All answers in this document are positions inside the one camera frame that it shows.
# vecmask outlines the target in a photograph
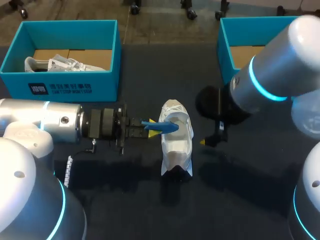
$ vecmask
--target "black table surface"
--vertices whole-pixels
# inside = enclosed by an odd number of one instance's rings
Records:
[[[0,48],[0,62],[7,50]],[[193,178],[161,178],[159,137],[129,139],[124,156],[99,141],[95,155],[75,158],[70,180],[87,214],[87,239],[291,239],[287,212],[317,142],[295,128],[290,102],[231,126],[228,142],[210,148],[199,142],[214,132],[214,123],[197,113],[195,97],[205,86],[222,85],[214,45],[124,45],[120,83],[130,117],[158,120],[168,99],[186,107],[194,130]],[[0,84],[0,98],[7,98]],[[56,144],[57,177],[63,179],[69,155],[90,145],[87,139]]]

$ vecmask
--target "cable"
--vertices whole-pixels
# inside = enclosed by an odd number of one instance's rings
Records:
[[[96,152],[96,143],[97,143],[96,139],[93,139],[91,149],[85,149],[85,150],[78,151],[72,157],[71,157],[71,155],[68,157],[68,161],[66,162],[64,183],[63,183],[67,188],[69,187],[70,172],[71,172],[71,167],[72,167],[72,163],[74,161],[75,156],[82,154],[82,153],[94,154]]]

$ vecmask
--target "white sneaker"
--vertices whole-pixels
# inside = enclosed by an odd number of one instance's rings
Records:
[[[24,61],[24,70],[28,72],[88,72],[88,71],[105,71],[97,66],[86,65],[72,58],[65,58],[59,54],[47,61],[36,60],[27,57]]]
[[[177,100],[168,100],[162,107],[160,122],[172,122],[179,126],[177,131],[161,135],[163,152],[161,176],[175,166],[180,166],[192,176],[191,153],[194,131],[187,110]]]

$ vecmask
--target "logo on box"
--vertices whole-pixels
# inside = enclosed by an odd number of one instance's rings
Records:
[[[48,90],[44,83],[28,83],[33,95],[48,95]]]

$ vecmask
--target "teal box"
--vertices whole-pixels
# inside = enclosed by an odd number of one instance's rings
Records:
[[[37,49],[112,50],[110,70],[24,72]],[[0,68],[14,99],[55,102],[115,102],[121,66],[116,20],[24,21]]]
[[[230,47],[265,46],[296,16],[227,17],[220,20],[217,56],[223,83],[240,71],[235,67]]]

